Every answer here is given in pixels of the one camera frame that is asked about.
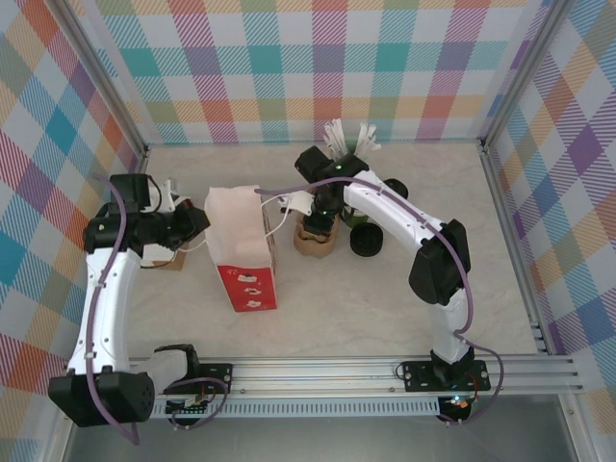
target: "paper bag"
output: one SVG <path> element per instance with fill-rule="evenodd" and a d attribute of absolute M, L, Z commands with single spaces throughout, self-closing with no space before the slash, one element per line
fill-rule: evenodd
<path fill-rule="evenodd" d="M 205 199 L 210 255 L 237 312 L 276 308 L 273 238 L 255 188 L 210 188 Z"/>

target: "marble surface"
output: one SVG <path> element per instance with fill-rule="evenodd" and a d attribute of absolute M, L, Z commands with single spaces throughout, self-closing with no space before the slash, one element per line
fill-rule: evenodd
<path fill-rule="evenodd" d="M 210 186 L 304 183 L 293 165 L 309 145 L 158 147 L 147 171 L 158 181 L 176 178 L 182 193 L 201 205 Z M 428 214 L 466 226 L 475 296 L 469 338 L 500 353 L 536 352 L 475 146 L 384 144 L 366 161 L 380 178 L 406 184 L 409 200 Z M 273 227 L 281 216 L 270 205 Z M 173 343 L 192 343 L 210 357 L 429 352 L 430 308 L 408 287 L 411 257 L 392 236 L 385 235 L 377 256 L 365 259 L 351 251 L 342 226 L 333 253 L 318 260 L 295 250 L 293 225 L 288 219 L 276 233 L 275 311 L 235 313 L 205 245 L 187 255 L 182 271 L 141 270 L 129 315 L 130 355 L 149 356 Z M 379 287 L 376 275 L 391 281 L 389 287 Z"/>

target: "white floor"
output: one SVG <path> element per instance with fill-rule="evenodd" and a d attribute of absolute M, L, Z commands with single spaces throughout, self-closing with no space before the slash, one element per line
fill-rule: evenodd
<path fill-rule="evenodd" d="M 158 181 L 176 178 L 182 193 L 202 206 L 211 186 L 304 183 L 294 162 L 309 145 L 161 147 L 153 150 L 147 171 Z M 409 200 L 428 214 L 466 226 L 475 296 L 469 338 L 500 353 L 536 352 L 475 146 L 384 144 L 367 162 L 382 179 L 405 183 Z M 268 211 L 274 226 L 280 216 L 275 206 Z M 427 354 L 429 307 L 408 286 L 410 255 L 386 234 L 377 256 L 358 257 L 348 234 L 342 226 L 334 252 L 318 260 L 295 251 L 293 220 L 285 223 L 276 237 L 275 311 L 235 313 L 205 245 L 187 256 L 182 271 L 140 271 L 130 310 L 130 355 L 149 356 L 174 343 L 192 343 L 209 357 Z M 379 287 L 375 275 L 390 286 Z"/>

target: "checkered backdrop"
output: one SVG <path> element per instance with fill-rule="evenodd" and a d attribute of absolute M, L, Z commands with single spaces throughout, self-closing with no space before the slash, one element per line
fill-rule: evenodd
<path fill-rule="evenodd" d="M 474 139 L 550 1 L 70 3 L 143 136 L 187 143 Z"/>
<path fill-rule="evenodd" d="M 493 156 L 559 353 L 616 460 L 616 1 L 578 0 Z"/>
<path fill-rule="evenodd" d="M 42 0 L 0 1 L 0 461 L 35 460 L 74 348 L 94 172 L 137 157 Z"/>

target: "red paper bag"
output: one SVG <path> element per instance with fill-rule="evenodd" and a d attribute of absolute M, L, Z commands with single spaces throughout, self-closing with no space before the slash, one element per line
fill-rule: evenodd
<path fill-rule="evenodd" d="M 210 188 L 205 200 L 210 255 L 237 312 L 276 308 L 273 238 L 255 188 Z"/>

